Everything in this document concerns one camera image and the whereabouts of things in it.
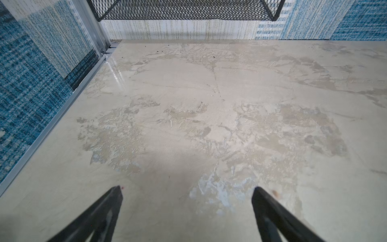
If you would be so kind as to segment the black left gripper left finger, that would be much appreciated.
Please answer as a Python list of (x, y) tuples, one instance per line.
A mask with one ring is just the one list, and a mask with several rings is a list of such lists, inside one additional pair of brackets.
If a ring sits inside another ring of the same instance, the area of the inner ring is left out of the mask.
[(110, 242), (123, 202), (120, 186), (110, 188), (50, 242)]

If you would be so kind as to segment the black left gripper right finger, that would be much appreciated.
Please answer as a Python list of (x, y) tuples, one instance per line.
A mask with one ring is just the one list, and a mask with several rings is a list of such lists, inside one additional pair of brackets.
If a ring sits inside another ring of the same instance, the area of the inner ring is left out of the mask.
[(256, 187), (252, 206), (263, 242), (322, 242), (318, 235), (307, 228), (263, 188)]

